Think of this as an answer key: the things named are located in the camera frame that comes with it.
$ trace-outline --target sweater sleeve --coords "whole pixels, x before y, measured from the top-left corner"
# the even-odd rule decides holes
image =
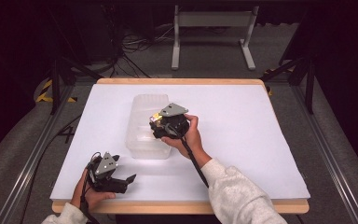
[[[208,161],[201,169],[209,184],[212,209],[223,224],[281,224],[286,221],[275,211],[261,188],[236,167]]]
[[[86,222],[87,218],[77,207],[66,203],[59,217],[50,215],[42,224],[81,224]]]

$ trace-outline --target gray carpet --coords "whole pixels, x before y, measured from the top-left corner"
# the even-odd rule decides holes
[[[228,29],[222,34],[204,29],[183,31],[180,68],[177,71],[171,70],[172,41],[170,39],[144,51],[127,53],[127,55],[152,77],[258,78],[265,70],[278,66],[277,63],[295,29],[295,25],[255,27],[250,44],[255,60],[255,71],[246,68],[238,43],[238,35],[241,35],[241,31],[237,29]],[[122,59],[118,64],[122,69],[115,66],[114,77],[128,77],[129,75],[124,71],[136,75]],[[112,70],[103,73],[106,77],[111,74]],[[310,191],[310,211],[300,217],[309,224],[358,223],[353,221],[337,190],[337,183],[332,178],[331,171],[321,154],[320,145],[308,123],[307,114],[302,109],[302,102],[296,99],[294,87],[290,87],[285,79],[286,75],[281,75],[266,84],[272,88],[270,99],[278,121]],[[92,81],[86,77],[80,77],[78,80],[71,92],[71,96],[77,97],[77,102],[64,104],[49,138],[52,138],[53,134],[69,120],[81,114]],[[35,90],[35,98],[43,85],[44,82]],[[321,127],[332,154],[358,202],[358,159],[318,85],[315,86],[313,105],[315,112],[313,117]],[[37,103],[0,145],[0,211],[45,127],[50,110],[51,103]],[[49,195],[52,191],[51,185],[57,178],[70,146],[70,142],[65,143],[65,140],[66,136],[57,136],[47,148],[37,170],[24,223],[40,223],[47,215],[52,214]],[[22,194],[9,223],[19,223],[27,191],[28,189]],[[97,215],[96,217],[101,223],[115,223],[112,220],[114,216]],[[300,223],[296,216],[283,217],[288,223]]]

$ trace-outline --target clear plastic container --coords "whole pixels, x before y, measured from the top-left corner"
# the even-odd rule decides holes
[[[126,147],[134,159],[165,160],[171,147],[153,135],[149,118],[169,104],[165,94],[141,94],[133,98]]]

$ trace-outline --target wooden table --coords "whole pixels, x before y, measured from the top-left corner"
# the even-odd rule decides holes
[[[97,84],[131,85],[262,85],[259,79],[195,79],[195,78],[102,78]],[[69,201],[54,201],[52,209],[60,213]],[[304,214],[310,209],[307,199],[272,200],[280,214]],[[103,214],[213,214],[206,202],[101,202],[92,213]]]

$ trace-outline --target white stand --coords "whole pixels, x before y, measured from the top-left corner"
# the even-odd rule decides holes
[[[172,53],[172,70],[179,69],[179,53],[180,39],[179,27],[190,26],[246,26],[247,32],[244,39],[240,39],[243,55],[248,64],[249,70],[255,70],[251,52],[249,50],[249,41],[255,26],[255,18],[257,17],[258,7],[254,7],[252,11],[236,11],[236,12],[179,12],[179,7],[175,6],[174,16],[174,43]]]

